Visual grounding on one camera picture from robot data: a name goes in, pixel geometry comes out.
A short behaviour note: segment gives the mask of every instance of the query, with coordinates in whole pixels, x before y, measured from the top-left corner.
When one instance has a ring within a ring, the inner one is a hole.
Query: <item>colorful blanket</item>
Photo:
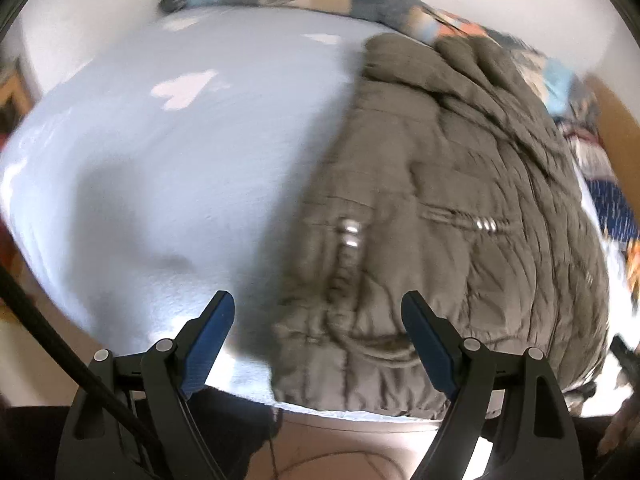
[[[203,6],[293,7],[376,22],[427,45],[443,36],[485,36],[510,54],[518,71],[565,134],[592,193],[604,234],[628,256],[628,280],[640,289],[640,233],[599,143],[596,99],[572,70],[522,40],[469,22],[420,0],[162,0],[164,12]]]

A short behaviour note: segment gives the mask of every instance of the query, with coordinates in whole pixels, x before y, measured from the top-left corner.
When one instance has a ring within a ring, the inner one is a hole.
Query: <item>black cable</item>
[[[0,298],[4,300],[6,306],[13,311],[15,317],[45,349],[47,354],[78,386],[89,396],[97,399],[105,410],[134,436],[138,437],[145,446],[153,450],[162,450],[158,438],[84,365],[3,266],[0,266]]]
[[[286,468],[284,468],[283,470],[279,471],[279,474],[284,474],[284,473],[288,473],[289,471],[300,467],[301,465],[305,465],[308,464],[309,462],[314,462],[315,460],[321,460],[323,458],[329,458],[332,456],[341,456],[341,455],[363,455],[365,457],[365,459],[367,459],[370,456],[375,456],[378,458],[381,458],[382,460],[385,460],[386,462],[388,462],[389,464],[391,464],[393,466],[393,468],[396,470],[396,472],[399,475],[399,478],[401,480],[405,480],[406,476],[404,474],[404,470],[402,470],[402,466],[396,462],[395,460],[393,460],[392,458],[389,458],[388,456],[383,455],[382,453],[378,453],[375,451],[333,451],[330,453],[324,453],[322,455],[317,455],[317,456],[312,456],[309,458],[305,458],[303,460],[298,460],[297,462],[294,462],[291,465],[288,465]],[[373,470],[376,472],[377,475],[382,475],[382,471],[380,471],[377,467],[373,466],[373,464],[367,460],[367,462],[369,462],[369,465],[372,466]],[[271,480],[276,480],[277,476],[272,476]]]
[[[273,480],[280,480],[280,475],[278,474],[278,465],[276,464],[276,453],[273,450],[273,439],[271,435],[269,436],[269,449],[271,451],[271,468],[273,469]]]

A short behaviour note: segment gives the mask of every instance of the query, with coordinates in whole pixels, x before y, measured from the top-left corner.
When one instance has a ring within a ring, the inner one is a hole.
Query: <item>quilted fabric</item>
[[[419,290],[489,348],[537,346],[561,388],[605,351],[608,286],[570,152],[487,38],[367,43],[344,131],[302,208],[276,326],[277,400],[440,418],[404,333]]]

